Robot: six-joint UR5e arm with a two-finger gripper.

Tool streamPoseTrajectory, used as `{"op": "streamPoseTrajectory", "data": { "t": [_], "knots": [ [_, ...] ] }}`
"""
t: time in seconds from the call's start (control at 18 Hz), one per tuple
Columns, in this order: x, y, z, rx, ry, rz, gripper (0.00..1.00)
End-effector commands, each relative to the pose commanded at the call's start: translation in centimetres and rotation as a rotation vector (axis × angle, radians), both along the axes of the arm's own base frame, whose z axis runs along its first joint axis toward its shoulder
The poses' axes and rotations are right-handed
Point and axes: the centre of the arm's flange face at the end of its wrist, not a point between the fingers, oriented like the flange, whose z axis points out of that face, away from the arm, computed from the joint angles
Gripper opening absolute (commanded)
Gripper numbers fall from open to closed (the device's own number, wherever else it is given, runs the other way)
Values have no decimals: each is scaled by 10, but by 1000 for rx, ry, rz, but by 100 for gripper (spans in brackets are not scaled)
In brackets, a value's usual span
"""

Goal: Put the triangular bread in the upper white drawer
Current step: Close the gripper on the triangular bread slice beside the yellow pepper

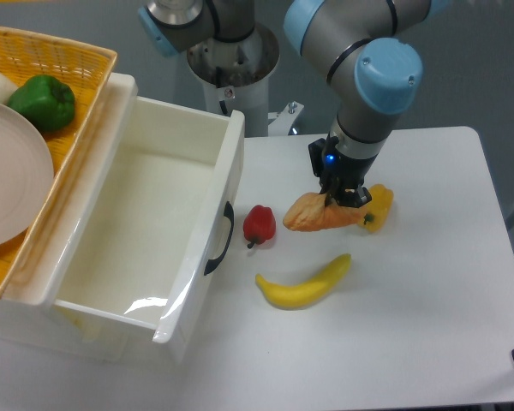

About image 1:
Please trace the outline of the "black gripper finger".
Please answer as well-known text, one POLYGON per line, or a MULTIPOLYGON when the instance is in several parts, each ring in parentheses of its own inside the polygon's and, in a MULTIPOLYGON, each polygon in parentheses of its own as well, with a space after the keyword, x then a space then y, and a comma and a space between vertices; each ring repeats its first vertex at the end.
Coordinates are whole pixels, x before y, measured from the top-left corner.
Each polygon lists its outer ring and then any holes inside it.
POLYGON ((372 200, 372 194, 359 185, 357 188, 343 188, 336 194, 336 201, 339 206, 350 208, 361 208, 372 200))
POLYGON ((324 195, 324 206, 330 206, 337 202, 338 178, 330 174, 320 177, 320 194, 324 195))

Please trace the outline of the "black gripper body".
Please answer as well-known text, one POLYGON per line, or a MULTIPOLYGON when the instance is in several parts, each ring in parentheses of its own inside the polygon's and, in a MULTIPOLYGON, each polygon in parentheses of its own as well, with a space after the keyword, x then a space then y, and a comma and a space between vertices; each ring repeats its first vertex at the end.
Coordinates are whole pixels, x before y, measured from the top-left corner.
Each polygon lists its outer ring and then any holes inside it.
POLYGON ((378 156, 375 144, 334 134, 310 143, 308 152, 321 189, 332 188, 335 183, 342 189, 357 188, 378 156))

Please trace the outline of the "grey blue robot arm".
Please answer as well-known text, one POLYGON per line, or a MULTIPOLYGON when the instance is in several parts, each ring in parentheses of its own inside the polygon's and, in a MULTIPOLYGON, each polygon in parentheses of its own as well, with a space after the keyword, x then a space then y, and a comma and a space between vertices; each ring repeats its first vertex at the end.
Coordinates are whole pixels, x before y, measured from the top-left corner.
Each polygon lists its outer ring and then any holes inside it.
MULTIPOLYGON (((339 96, 328 135, 310 144, 327 203, 371 200, 364 178, 421 83, 418 53, 398 35, 447 7, 445 1, 294 1, 284 33, 339 96)), ((251 1, 151 1, 140 7, 148 38, 166 56, 184 54, 209 111, 246 116, 251 135, 268 129, 268 80, 278 65, 274 34, 251 1)))

